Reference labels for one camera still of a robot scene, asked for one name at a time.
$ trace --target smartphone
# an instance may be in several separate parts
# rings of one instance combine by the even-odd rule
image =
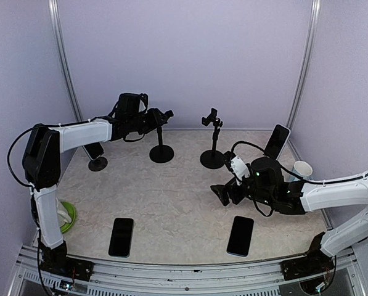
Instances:
[[[115,219],[108,254],[114,257],[129,257],[132,232],[133,219]]]
[[[100,157],[104,153],[103,146],[100,143],[92,143],[83,146],[86,154],[91,160],[95,160],[97,157]]]
[[[250,250],[253,219],[234,217],[231,236],[227,244],[227,252],[231,255],[246,257]]]
[[[264,149],[265,156],[277,160],[280,157],[282,149],[285,147],[285,144],[287,143],[289,135],[290,129],[282,125],[276,125],[276,127],[272,131],[269,142],[266,145],[266,148]]]

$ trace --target green plate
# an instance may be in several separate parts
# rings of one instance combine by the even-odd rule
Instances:
[[[76,211],[75,211],[75,207],[71,203],[69,202],[61,202],[61,203],[67,210],[67,213],[70,216],[70,218],[72,219],[71,223],[65,223],[62,225],[62,227],[60,227],[60,232],[65,233],[74,225],[75,218],[76,218]]]

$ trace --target marble tabletop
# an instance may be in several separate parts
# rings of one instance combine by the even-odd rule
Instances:
[[[219,135],[218,150],[230,150],[239,140],[264,147],[269,131],[226,131]],[[267,260],[305,252],[313,237],[325,231],[321,212],[301,216],[274,213],[265,218],[252,201],[223,207],[210,185],[225,184],[232,175],[223,167],[209,170],[200,155],[211,148],[210,131],[164,131],[163,140],[174,149],[174,159],[158,164],[149,159],[157,145],[156,131],[135,143],[103,143],[108,166],[88,169],[89,159],[77,149],[57,196],[77,211],[74,226],[64,234],[68,252],[74,255],[153,264],[214,264]],[[239,145],[235,152],[246,162],[261,152]],[[288,168],[294,158],[285,147],[279,161]],[[260,205],[264,212],[269,208]],[[237,257],[226,253],[235,216],[254,219],[250,253]],[[128,258],[110,257],[108,247],[115,218],[134,220]]]

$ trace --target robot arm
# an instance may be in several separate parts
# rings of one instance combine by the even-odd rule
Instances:
[[[147,110],[147,98],[146,94],[122,94],[106,117],[64,126],[38,124],[31,132],[22,166],[31,185],[32,214],[41,229],[43,259],[49,271],[67,275],[67,271],[73,270],[72,266],[67,268],[67,248],[56,210],[61,153],[93,143],[125,140],[132,132],[145,135],[167,123],[172,111]],[[141,105],[145,105],[145,110],[141,110]]]
[[[277,160],[261,157],[245,164],[231,152],[226,152],[224,156],[234,178],[225,185],[211,186],[224,206],[229,200],[238,204],[246,197],[255,205],[259,202],[282,214],[304,215],[321,208],[367,205],[344,224],[316,236],[306,259],[283,261],[286,280],[322,271],[324,265],[331,263],[330,257],[368,237],[368,171],[345,178],[312,182],[315,184],[303,180],[287,183]]]

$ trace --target purple wall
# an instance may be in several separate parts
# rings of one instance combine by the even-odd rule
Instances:
[[[35,234],[27,188],[11,177],[6,154],[11,142],[35,123],[73,121],[60,72],[47,1],[0,0],[0,295],[22,244]],[[20,166],[25,141],[12,154]],[[71,154],[63,156],[67,165]]]
[[[368,1],[323,1],[313,58],[292,133],[316,178],[368,170]],[[334,225],[361,207],[329,211]],[[368,239],[354,245],[368,286]]]
[[[85,117],[145,92],[174,110],[170,128],[201,128],[210,107],[226,128],[287,121],[311,1],[71,0],[59,11]]]

